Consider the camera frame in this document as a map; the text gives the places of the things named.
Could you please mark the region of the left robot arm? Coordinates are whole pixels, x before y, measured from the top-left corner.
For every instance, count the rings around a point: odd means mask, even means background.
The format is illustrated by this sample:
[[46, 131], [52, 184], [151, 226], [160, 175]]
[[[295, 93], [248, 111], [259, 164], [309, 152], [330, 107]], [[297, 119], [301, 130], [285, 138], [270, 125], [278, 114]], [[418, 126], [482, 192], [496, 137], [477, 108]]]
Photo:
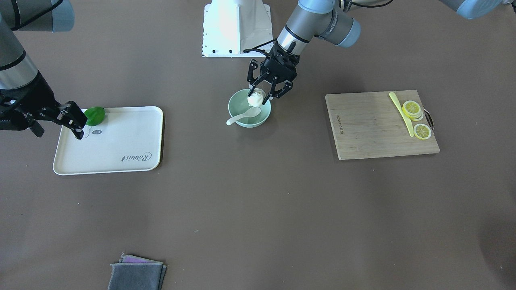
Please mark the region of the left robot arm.
[[514, 0], [299, 0], [264, 59], [251, 60], [251, 92], [307, 100], [374, 90], [515, 88]]

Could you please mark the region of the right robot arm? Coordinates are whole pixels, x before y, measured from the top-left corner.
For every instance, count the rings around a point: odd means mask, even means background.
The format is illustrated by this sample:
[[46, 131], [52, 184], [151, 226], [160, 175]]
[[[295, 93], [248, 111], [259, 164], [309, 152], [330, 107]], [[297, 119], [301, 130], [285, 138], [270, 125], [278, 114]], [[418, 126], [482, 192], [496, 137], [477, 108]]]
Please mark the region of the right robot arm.
[[74, 101], [59, 103], [22, 45], [21, 31], [70, 31], [75, 12], [69, 0], [2, 0], [0, 20], [0, 128], [44, 134], [40, 121], [67, 127], [82, 139], [87, 118]]

